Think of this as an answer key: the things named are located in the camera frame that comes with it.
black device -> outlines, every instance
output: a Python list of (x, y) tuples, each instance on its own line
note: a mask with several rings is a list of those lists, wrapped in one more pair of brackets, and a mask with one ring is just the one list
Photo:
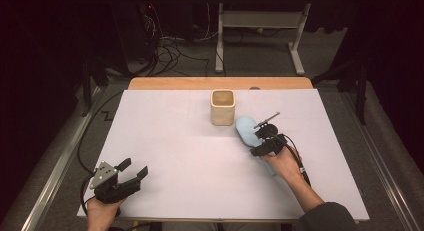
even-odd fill
[(140, 190), (140, 181), (148, 174), (147, 166), (137, 173), (135, 178), (124, 183), (118, 182), (119, 171), (124, 171), (130, 165), (130, 158), (115, 167), (106, 162), (100, 163), (90, 185), (98, 200), (105, 204), (116, 203)]
[(276, 155), (287, 145), (287, 140), (284, 134), (278, 134), (278, 128), (269, 124), (268, 121), (273, 119), (280, 113), (276, 113), (270, 118), (260, 122), (254, 128), (259, 127), (259, 130), (255, 132), (258, 139), (263, 140), (262, 144), (250, 149), (250, 153), (253, 156), (264, 156), (265, 154), (274, 152)]
[[(284, 147), (287, 147), (287, 149), (289, 149), (290, 153), (293, 155), (297, 165), (299, 166), (300, 173), (302, 174), (303, 178), (309, 184), (309, 186), (311, 186), (311, 182), (309, 180), (308, 174), (305, 171), (305, 167), (303, 166), (300, 157), (295, 154), (297, 149), (293, 141), (285, 134), (278, 134), (278, 128), (275, 125), (268, 123), (271, 119), (275, 118), (279, 114), (280, 112), (277, 112), (275, 115), (265, 119), (254, 127), (254, 129), (259, 127), (259, 130), (255, 132), (255, 135), (258, 137), (258, 139), (262, 140), (262, 144), (251, 148), (250, 153), (255, 157), (264, 156), (272, 152), (277, 155)], [(293, 148), (287, 144), (286, 137), (292, 142), (295, 150), (293, 150)]]

white metal stand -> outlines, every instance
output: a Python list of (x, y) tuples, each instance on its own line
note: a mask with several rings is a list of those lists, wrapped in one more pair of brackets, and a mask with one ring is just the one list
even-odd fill
[(223, 27), (262, 27), (262, 28), (296, 28), (294, 42), (288, 43), (288, 48), (299, 76), (305, 75), (300, 61), (297, 47), (302, 37), (306, 19), (308, 18), (310, 3), (305, 4), (303, 12), (251, 12), (225, 11), (223, 4), (219, 4), (218, 43), (216, 47), (215, 72), (224, 71), (224, 44), (222, 42)]

sleeve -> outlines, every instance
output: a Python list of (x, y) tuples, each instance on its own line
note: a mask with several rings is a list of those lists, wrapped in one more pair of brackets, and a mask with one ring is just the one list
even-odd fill
[(338, 203), (324, 203), (305, 213), (296, 225), (296, 231), (357, 231), (349, 211)]

wire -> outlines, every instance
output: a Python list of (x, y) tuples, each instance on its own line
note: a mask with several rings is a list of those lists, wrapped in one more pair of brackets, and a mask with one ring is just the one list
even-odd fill
[(91, 197), (91, 198), (89, 198), (87, 201), (84, 201), (84, 191), (85, 191), (85, 189), (87, 188), (87, 184), (88, 184), (88, 182), (90, 181), (90, 179), (92, 178), (92, 177), (94, 177), (94, 174), (93, 175), (89, 175), (89, 176), (87, 176), (85, 179), (84, 179), (84, 181), (82, 182), (82, 185), (81, 185), (81, 189), (80, 189), (80, 203), (81, 203), (81, 207), (82, 207), (82, 210), (84, 211), (84, 213), (85, 213), (85, 216), (88, 216), (88, 211), (87, 211), (87, 207), (85, 207), (85, 204), (90, 200), (90, 199), (92, 199), (93, 197)]
[(222, 41), (224, 42), (224, 43), (228, 43), (228, 44), (240, 44), (241, 42), (243, 42), (243, 39), (244, 39), (244, 34), (243, 34), (243, 31), (241, 31), (240, 29), (238, 29), (238, 28), (232, 28), (231, 30), (235, 30), (235, 31), (238, 31), (239, 33), (240, 33), (240, 40), (238, 40), (238, 41), (236, 41), (236, 42), (232, 42), (232, 41), (227, 41), (227, 40), (225, 40), (224, 38), (222, 38)]
[(212, 38), (213, 38), (213, 37), (215, 37), (217, 34), (218, 34), (218, 32), (215, 32), (214, 34), (212, 34), (212, 35), (211, 35), (211, 36), (209, 36), (209, 37), (202, 38), (202, 39), (194, 39), (194, 41), (195, 41), (195, 42), (202, 42), (202, 41), (205, 41), (205, 40), (208, 40), (208, 39), (212, 39)]
[(163, 37), (163, 38), (160, 38), (161, 40), (165, 40), (165, 39), (167, 39), (167, 40), (182, 40), (182, 41), (184, 41), (185, 39), (183, 39), (183, 38), (177, 38), (177, 37), (171, 37), (171, 36), (166, 36), (166, 37)]
[(86, 135), (86, 133), (87, 133), (87, 130), (88, 130), (88, 128), (90, 127), (90, 125), (91, 125), (91, 123), (93, 122), (93, 120), (94, 120), (94, 118), (97, 116), (97, 114), (102, 110), (102, 108), (107, 104), (107, 103), (109, 103), (113, 98), (115, 98), (115, 97), (117, 97), (118, 95), (120, 95), (120, 94), (122, 94), (124, 91), (122, 90), (122, 91), (120, 91), (120, 92), (118, 92), (118, 93), (116, 93), (116, 94), (114, 94), (112, 97), (110, 97), (108, 100), (106, 100), (103, 104), (102, 104), (102, 106), (100, 106), (100, 108), (93, 114), (93, 116), (91, 117), (91, 119), (90, 119), (90, 121), (88, 122), (88, 124), (87, 124), (87, 127), (85, 128), (85, 130), (84, 130), (84, 132), (82, 133), (82, 136), (81, 136), (81, 139), (80, 139), (80, 141), (79, 141), (79, 143), (78, 143), (78, 149), (77, 149), (77, 158), (78, 158), (78, 162), (79, 162), (79, 164), (81, 165), (81, 167), (82, 168), (84, 168), (88, 173), (90, 173), (91, 175), (93, 175), (94, 176), (94, 173), (95, 172), (93, 172), (93, 171), (91, 171), (89, 168), (87, 168), (87, 166), (85, 166), (84, 165), (84, 163), (82, 162), (82, 160), (81, 160), (81, 145), (82, 145), (82, 142), (83, 142), (83, 140), (84, 140), (84, 137), (85, 137), (85, 135)]
[(150, 40), (152, 40), (154, 37), (155, 37), (155, 32), (156, 32), (156, 24), (155, 24), (155, 21), (153, 21), (153, 19), (152, 18), (150, 18), (149, 16), (147, 16), (147, 15), (143, 15), (143, 17), (144, 18), (146, 18), (147, 20), (149, 20), (149, 22), (148, 22), (148, 26), (146, 27), (146, 30), (148, 31), (149, 30), (149, 28), (150, 28), (150, 24), (152, 25), (152, 36), (150, 37)]
[(155, 8), (155, 6), (153, 6), (153, 4), (152, 4), (152, 10), (155, 12), (156, 20), (158, 21), (159, 31), (160, 31), (161, 37), (163, 38), (164, 36), (163, 36), (163, 32), (162, 32), (162, 27), (160, 26), (159, 16), (158, 16), (158, 13), (156, 12), (156, 8)]
[[(275, 135), (275, 134), (273, 134), (273, 133), (269, 133), (269, 132), (267, 132), (267, 134), (269, 134), (269, 135), (273, 136), (274, 138), (276, 138), (276, 139), (278, 139), (278, 140), (280, 140), (281, 142), (283, 142), (283, 143), (284, 143), (284, 146), (285, 146), (285, 147), (286, 147), (286, 148), (290, 151), (290, 153), (292, 154), (292, 156), (293, 156), (294, 160), (296, 161), (297, 166), (298, 166), (298, 167), (299, 167), (299, 169), (300, 169), (300, 173), (302, 174), (302, 176), (303, 176), (303, 178), (305, 179), (306, 183), (307, 183), (309, 186), (311, 186), (311, 181), (309, 180), (309, 176), (308, 176), (308, 174), (306, 173), (305, 167), (303, 166), (303, 163), (302, 163), (302, 161), (300, 160), (300, 157), (299, 157), (299, 156), (295, 153), (295, 151), (293, 150), (293, 148), (292, 148), (292, 147), (290, 147), (290, 145), (288, 145), (288, 144), (287, 144), (287, 142), (285, 142), (283, 139), (281, 139), (281, 138), (280, 138), (280, 137), (278, 137), (277, 135)], [(296, 145), (294, 144), (293, 140), (292, 140), (289, 136), (287, 136), (287, 135), (285, 135), (285, 134), (283, 134), (283, 136), (284, 136), (284, 137), (286, 137), (288, 140), (290, 140), (290, 142), (293, 144), (293, 147), (295, 148), (296, 152), (297, 152), (297, 153), (299, 153), (299, 152), (297, 151)]]
[(81, 202), (81, 207), (84, 210), (85, 215), (87, 215), (87, 208), (85, 207), (85, 204), (88, 202), (88, 200), (92, 199), (93, 197), (91, 197), (90, 199), (88, 199), (87, 201), (84, 201), (84, 191), (87, 188), (87, 184), (90, 181), (90, 179), (92, 177), (94, 177), (96, 170), (94, 172), (92, 172), (90, 169), (87, 168), (87, 166), (84, 165), (84, 163), (81, 160), (81, 144), (82, 141), (84, 140), (84, 137), (87, 133), (87, 130), (89, 129), (91, 123), (93, 122), (94, 118), (97, 116), (97, 114), (103, 109), (103, 107), (108, 104), (112, 99), (114, 99), (115, 97), (117, 97), (118, 95), (122, 94), (124, 91), (120, 91), (114, 95), (112, 95), (112, 97), (110, 97), (109, 99), (107, 99), (101, 106), (100, 108), (94, 113), (94, 115), (91, 117), (90, 121), (87, 124), (87, 127), (85, 128), (84, 132), (82, 133), (80, 142), (78, 144), (78, 149), (77, 149), (77, 158), (78, 158), (78, 162), (81, 165), (81, 167), (83, 167), (88, 173), (89, 176), (87, 176), (84, 181), (81, 184), (81, 189), (80, 189), (80, 202)]
[(164, 55), (169, 55), (169, 60), (159, 60), (159, 63), (161, 65), (164, 66), (164, 68), (162, 68), (162, 70), (156, 72), (156, 73), (152, 73), (150, 74), (151, 76), (158, 76), (162, 73), (168, 72), (170, 70), (172, 70), (173, 72), (179, 73), (181, 75), (187, 76), (187, 77), (191, 77), (191, 75), (185, 74), (183, 72), (180, 72), (178, 70), (175, 70), (174, 68), (177, 66), (179, 58), (180, 57), (185, 57), (185, 58), (189, 58), (189, 59), (193, 59), (193, 60), (199, 60), (199, 61), (205, 61), (206, 65), (205, 65), (205, 73), (207, 72), (207, 68), (209, 65), (209, 59), (206, 58), (196, 58), (196, 57), (192, 57), (189, 56), (187, 54), (184, 54), (179, 48), (178, 48), (178, 42), (177, 42), (177, 37), (174, 37), (173, 39), (171, 37), (164, 37), (162, 40), (169, 40), (171, 41), (170, 44), (162, 44), (160, 46), (160, 48), (162, 48), (163, 50), (166, 50), (166, 52), (160, 53), (158, 54), (159, 59), (164, 56)]
[(135, 72), (130, 72), (132, 75), (124, 75), (124, 74), (117, 74), (117, 73), (113, 73), (110, 72), (108, 70), (106, 70), (106, 74), (109, 77), (113, 77), (113, 78), (117, 78), (117, 79), (123, 79), (123, 80), (128, 80), (128, 79), (132, 79), (134, 77), (140, 77), (140, 74), (145, 73), (145, 72), (149, 72), (151, 69), (154, 69), (155, 66), (157, 64), (157, 57), (156, 55), (153, 55), (152, 59), (149, 60), (149, 62), (142, 68), (140, 68), (139, 70), (135, 71)]

black cable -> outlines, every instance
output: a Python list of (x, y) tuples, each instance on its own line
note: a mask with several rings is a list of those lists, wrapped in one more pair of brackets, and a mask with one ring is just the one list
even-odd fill
[(168, 52), (168, 54), (169, 54), (169, 56), (170, 56), (170, 60), (169, 61), (167, 61), (167, 64), (166, 65), (164, 65), (163, 63), (165, 63), (165, 61), (162, 61), (162, 60), (160, 60), (160, 57), (162, 56), (162, 55), (165, 55), (166, 54), (166, 52), (165, 53), (161, 53), (161, 54), (158, 54), (158, 47), (156, 47), (156, 57), (157, 57), (157, 59), (158, 59), (158, 63), (160, 63), (160, 64), (162, 64), (162, 65), (164, 65), (165, 67), (161, 70), (161, 71), (159, 71), (157, 74), (154, 74), (153, 73), (153, 69), (147, 74), (147, 77), (152, 77), (152, 76), (156, 76), (156, 75), (158, 75), (158, 74), (160, 74), (160, 73), (163, 73), (163, 72), (166, 72), (166, 71), (168, 71), (167, 70), (167, 68), (168, 68), (168, 66), (171, 64), (171, 62), (173, 62), (173, 61), (175, 61), (175, 60), (177, 60), (178, 59), (178, 56), (176, 55), (176, 54), (174, 54), (175, 56), (177, 56), (177, 58), (173, 58), (172, 57), (172, 55), (173, 55), (173, 53), (171, 53), (171, 51), (167, 48), (167, 47), (171, 47), (171, 46), (168, 46), (168, 45), (162, 45), (162, 46), (160, 46), (161, 48), (163, 48), (163, 49), (166, 49)]
[[(177, 65), (177, 63), (178, 63), (178, 57), (179, 57), (179, 55), (176, 55), (175, 53), (172, 53), (167, 47), (162, 47), (163, 49), (166, 49), (167, 51), (168, 51), (168, 54), (169, 54), (169, 56), (170, 56), (170, 61), (168, 61), (168, 63), (165, 65), (165, 67), (161, 70), (161, 71), (159, 71), (159, 72), (157, 72), (157, 73), (155, 73), (155, 74), (152, 74), (152, 76), (158, 76), (159, 74), (162, 74), (162, 73), (165, 73), (165, 72), (168, 72), (169, 70), (171, 70), (172, 68), (174, 68), (176, 65)], [(172, 62), (174, 62), (174, 61), (176, 61), (175, 63), (174, 63), (174, 65), (171, 67), (171, 68), (168, 68), (169, 67), (169, 65), (172, 63)]]
[(139, 76), (140, 74), (155, 68), (157, 62), (158, 62), (157, 56), (153, 55), (153, 57), (149, 60), (149, 63), (145, 67), (142, 67), (139, 70), (135, 71), (134, 75)]
[(174, 48), (172, 46), (161, 46), (161, 48), (165, 49), (168, 52), (161, 53), (161, 54), (158, 55), (158, 57), (160, 58), (160, 56), (162, 56), (162, 55), (169, 54), (170, 59), (169, 59), (169, 61), (163, 61), (163, 60), (159, 59), (160, 63), (168, 63), (169, 64), (171, 62), (177, 61), (178, 58), (180, 57), (180, 54), (175, 54), (175, 53), (171, 52), (171, 50), (169, 50), (169, 48)]
[(118, 92), (118, 93), (116, 93), (116, 94), (114, 94), (112, 97), (110, 97), (108, 100), (106, 100), (103, 104), (102, 104), (102, 106), (100, 106), (100, 108), (93, 114), (93, 116), (91, 117), (91, 119), (90, 119), (90, 121), (88, 122), (88, 124), (87, 124), (87, 127), (85, 128), (85, 130), (84, 130), (84, 132), (82, 133), (82, 136), (81, 136), (81, 139), (80, 139), (80, 141), (79, 141), (79, 143), (78, 143), (78, 149), (77, 149), (77, 158), (78, 158), (78, 162), (79, 162), (79, 164), (81, 165), (81, 167), (82, 168), (84, 168), (89, 174), (91, 174), (91, 175), (94, 175), (94, 172), (93, 171), (91, 171), (89, 168), (87, 168), (87, 166), (85, 166), (84, 165), (84, 163), (82, 162), (82, 160), (81, 160), (81, 145), (82, 145), (82, 142), (83, 142), (83, 140), (84, 140), (84, 137), (85, 137), (85, 135), (86, 135), (86, 133), (87, 133), (87, 130), (88, 130), (88, 128), (90, 127), (90, 125), (91, 125), (91, 123), (93, 122), (93, 120), (94, 120), (94, 118), (97, 116), (97, 114), (101, 111), (101, 109), (107, 104), (107, 103), (109, 103), (113, 98), (115, 98), (116, 96), (118, 96), (118, 95), (120, 95), (120, 94), (122, 94), (124, 91), (122, 90), (122, 91), (120, 91), (120, 92)]
[(207, 74), (207, 71), (208, 71), (208, 65), (209, 65), (209, 59), (206, 59), (206, 58), (195, 58), (195, 57), (191, 57), (191, 56), (188, 56), (188, 55), (186, 55), (186, 54), (184, 54), (183, 52), (181, 52), (181, 50), (178, 48), (178, 45), (177, 45), (177, 43), (175, 42), (175, 49), (180, 53), (180, 55), (181, 56), (183, 56), (183, 57), (186, 57), (186, 58), (189, 58), (189, 59), (193, 59), (193, 60), (199, 60), (199, 61), (206, 61), (206, 66), (205, 66), (205, 74)]
[[(302, 161), (300, 160), (300, 157), (299, 156), (297, 156), (297, 154), (294, 152), (294, 150), (292, 149), (292, 147), (290, 147), (290, 145), (288, 145), (283, 139), (281, 139), (280, 137), (278, 137), (277, 135), (275, 135), (275, 134), (272, 134), (272, 133), (268, 133), (267, 132), (267, 134), (269, 134), (269, 135), (271, 135), (271, 136), (273, 136), (274, 138), (276, 138), (276, 139), (278, 139), (278, 140), (280, 140), (282, 143), (284, 143), (284, 146), (290, 151), (290, 153), (292, 154), (292, 156), (293, 156), (293, 158), (294, 158), (294, 160), (296, 161), (296, 163), (297, 163), (297, 166), (299, 167), (299, 169), (300, 169), (300, 173), (302, 174), (302, 176), (303, 176), (303, 178), (305, 179), (305, 181), (306, 181), (306, 183), (309, 185), (309, 186), (311, 186), (311, 181), (309, 180), (309, 176), (308, 176), (308, 174), (306, 173), (306, 170), (305, 170), (305, 167), (303, 166), (303, 163), (302, 163)], [(292, 144), (293, 144), (293, 147), (295, 148), (295, 150), (296, 150), (296, 152), (297, 153), (299, 153), (298, 151), (297, 151), (297, 148), (296, 148), (296, 145), (294, 144), (294, 142), (293, 142), (293, 140), (289, 137), (289, 136), (287, 136), (287, 135), (285, 135), (285, 134), (283, 134), (283, 136), (284, 137), (286, 137)]]
[(80, 202), (81, 202), (81, 207), (82, 207), (82, 209), (84, 210), (84, 213), (85, 213), (85, 215), (87, 215), (87, 208), (85, 207), (85, 204), (86, 204), (86, 202), (88, 201), (88, 200), (90, 200), (90, 199), (88, 199), (87, 201), (84, 201), (84, 191), (86, 190), (86, 188), (87, 188), (87, 184), (88, 184), (88, 182), (90, 181), (90, 179), (92, 178), (92, 177), (94, 177), (94, 175), (95, 175), (95, 171), (94, 172), (92, 172), (90, 169), (88, 169), (87, 168), (87, 166), (85, 166), (84, 165), (84, 163), (82, 162), (82, 160), (81, 160), (81, 144), (82, 144), (82, 141), (83, 141), (83, 139), (84, 139), (84, 137), (85, 137), (85, 135), (86, 135), (86, 133), (87, 133), (87, 130), (88, 130), (88, 128), (90, 127), (90, 125), (91, 125), (91, 123), (93, 122), (93, 120), (94, 120), (94, 118), (96, 117), (96, 115), (102, 110), (102, 108), (107, 104), (107, 103), (109, 103), (113, 98), (115, 98), (115, 97), (117, 97), (119, 94), (121, 94), (121, 93), (123, 93), (124, 91), (120, 91), (120, 92), (118, 92), (118, 93), (116, 93), (116, 94), (114, 94), (112, 97), (110, 97), (109, 99), (107, 99), (101, 106), (100, 106), (100, 108), (94, 113), (94, 115), (91, 117), (91, 119), (90, 119), (90, 121), (88, 122), (88, 124), (87, 124), (87, 127), (85, 128), (85, 130), (84, 130), (84, 132), (82, 133), (82, 136), (81, 136), (81, 139), (80, 139), (80, 142), (79, 142), (79, 144), (78, 144), (78, 149), (77, 149), (77, 158), (78, 158), (78, 162), (79, 162), (79, 164), (81, 165), (81, 167), (83, 167), (88, 173), (89, 173), (89, 176), (87, 176), (85, 179), (84, 179), (84, 181), (82, 182), (82, 184), (81, 184), (81, 189), (80, 189)]
[(96, 196), (93, 196), (93, 197), (91, 197), (91, 198), (89, 198), (89, 199), (85, 200), (84, 204), (85, 204), (85, 205), (87, 205), (87, 203), (88, 203), (90, 200), (92, 200), (93, 198), (95, 198), (95, 197), (96, 197)]
[(88, 211), (87, 211), (87, 207), (85, 207), (85, 204), (92, 198), (88, 199), (87, 201), (84, 201), (84, 191), (87, 188), (87, 184), (90, 181), (90, 179), (94, 177), (94, 175), (90, 174), (89, 176), (87, 176), (87, 178), (84, 179), (84, 181), (82, 182), (81, 185), (81, 189), (80, 189), (80, 203), (81, 203), (81, 207), (82, 210), (84, 210), (85, 216), (88, 216)]
[(229, 29), (229, 30), (235, 30), (235, 31), (237, 31), (237, 32), (239, 32), (240, 33), (240, 40), (238, 40), (238, 41), (236, 41), (236, 42), (231, 42), (231, 41), (227, 41), (227, 40), (225, 40), (224, 38), (222, 38), (222, 41), (224, 42), (224, 43), (228, 43), (228, 44), (240, 44), (241, 42), (243, 42), (243, 39), (244, 39), (244, 34), (243, 34), (243, 32), (241, 31), (241, 30), (239, 30), (239, 29), (236, 29), (236, 28), (234, 28), (234, 29)]

